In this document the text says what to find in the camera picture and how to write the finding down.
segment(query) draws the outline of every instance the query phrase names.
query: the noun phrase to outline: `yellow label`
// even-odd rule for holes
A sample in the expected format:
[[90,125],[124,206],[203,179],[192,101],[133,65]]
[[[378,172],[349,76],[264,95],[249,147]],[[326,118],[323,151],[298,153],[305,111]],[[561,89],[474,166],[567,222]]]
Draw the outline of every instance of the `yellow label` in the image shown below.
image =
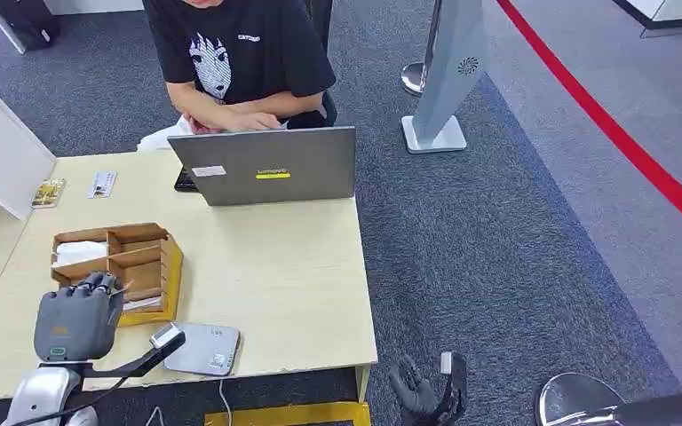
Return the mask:
[[256,175],[257,179],[288,179],[291,178],[291,173],[271,173],[267,175]]

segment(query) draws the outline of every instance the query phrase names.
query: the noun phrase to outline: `gray floor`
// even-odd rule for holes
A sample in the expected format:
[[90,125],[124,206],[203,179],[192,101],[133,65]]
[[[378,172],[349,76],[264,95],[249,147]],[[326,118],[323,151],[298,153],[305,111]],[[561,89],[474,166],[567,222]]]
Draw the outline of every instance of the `gray floor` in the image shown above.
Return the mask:
[[[483,3],[491,77],[682,382],[682,215],[598,130],[500,7]],[[682,35],[639,39],[641,26],[608,1],[514,3],[682,183]]]
[[[510,26],[486,7],[493,47],[513,42]],[[472,371],[467,412],[475,424],[531,424],[535,391],[567,370],[601,376],[626,398],[681,389],[658,350],[662,343],[639,320],[647,316],[627,298],[624,284],[630,282],[614,276],[617,270],[607,263],[615,259],[597,251],[600,230],[583,227],[595,222],[576,203],[588,200],[581,197],[588,185],[600,201],[611,201],[601,195],[611,181],[584,175],[587,163],[572,167],[563,162],[567,155],[553,155],[573,145],[556,146],[552,137],[544,144],[537,133],[527,137],[522,125],[532,108],[517,108],[517,92],[502,86],[515,82],[515,74],[512,79],[491,69],[497,87],[485,77],[458,111],[469,140],[465,152],[406,152],[399,119],[413,111],[415,100],[401,90],[396,74],[424,51],[430,10],[415,0],[336,0],[333,17],[330,57],[339,77],[333,90],[339,123],[359,129],[357,199],[380,357],[369,386],[373,422],[399,423],[385,372],[402,353],[439,381],[439,351],[462,352]],[[58,46],[24,58],[0,36],[0,95],[54,153],[128,151],[139,137],[172,122],[143,14],[63,23],[66,34]],[[503,33],[496,30],[501,25]],[[517,61],[531,64],[514,48]],[[494,64],[510,59],[509,52],[502,49]],[[579,131],[558,126],[558,135],[596,137],[583,116],[575,119]],[[551,133],[554,121],[546,123]],[[589,146],[607,155],[599,158],[616,162],[608,171],[621,179],[612,181],[616,185],[645,186],[615,152],[604,151],[609,143]],[[559,178],[571,169],[581,171]],[[656,204],[656,194],[643,191],[667,210]],[[626,231],[603,207],[599,222]],[[678,221],[676,214],[672,221]],[[214,390],[207,383],[123,390],[102,405],[101,414],[144,424],[159,404],[168,423],[199,424],[203,413],[223,409]],[[341,370],[251,379],[229,383],[226,391],[240,408],[350,399],[353,375]],[[6,407],[1,401],[0,416]]]

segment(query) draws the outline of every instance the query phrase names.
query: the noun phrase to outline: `robot finger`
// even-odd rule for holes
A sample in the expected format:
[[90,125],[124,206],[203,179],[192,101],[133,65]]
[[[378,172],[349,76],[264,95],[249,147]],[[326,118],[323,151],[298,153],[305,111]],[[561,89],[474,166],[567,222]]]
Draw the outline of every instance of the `robot finger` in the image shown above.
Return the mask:
[[75,293],[76,287],[62,287],[59,288],[59,291],[56,292],[56,297],[57,298],[68,298],[71,297]]
[[408,371],[408,376],[412,381],[410,384],[411,389],[414,389],[422,381],[422,375],[419,374],[419,368],[416,367],[416,363],[409,355],[404,355],[399,363],[402,368],[406,368]]

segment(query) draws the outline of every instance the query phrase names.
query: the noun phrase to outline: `cardboard compartment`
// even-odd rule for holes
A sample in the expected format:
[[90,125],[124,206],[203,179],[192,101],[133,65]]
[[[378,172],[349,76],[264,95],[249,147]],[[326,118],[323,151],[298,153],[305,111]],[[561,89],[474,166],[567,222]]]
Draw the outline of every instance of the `cardboard compartment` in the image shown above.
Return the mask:
[[60,233],[53,237],[51,264],[56,262],[56,250],[63,242],[107,242],[107,255],[112,256],[150,247],[160,247],[161,241],[168,240],[168,238],[169,234],[158,224],[111,226]]
[[62,233],[54,238],[53,251],[68,241],[107,241],[108,256],[53,268],[51,276],[60,288],[91,272],[111,272],[124,286],[125,303],[160,297],[159,304],[125,311],[121,326],[176,319],[182,253],[165,229],[141,224]]

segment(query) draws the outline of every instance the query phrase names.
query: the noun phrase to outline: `black t-shirt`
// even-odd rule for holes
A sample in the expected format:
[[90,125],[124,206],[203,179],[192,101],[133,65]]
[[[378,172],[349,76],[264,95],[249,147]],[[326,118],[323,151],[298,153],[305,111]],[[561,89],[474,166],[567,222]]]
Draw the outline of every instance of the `black t-shirt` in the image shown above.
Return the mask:
[[226,104],[282,91],[310,96],[336,77],[304,0],[225,0],[197,9],[181,0],[143,0],[169,83],[195,81]]

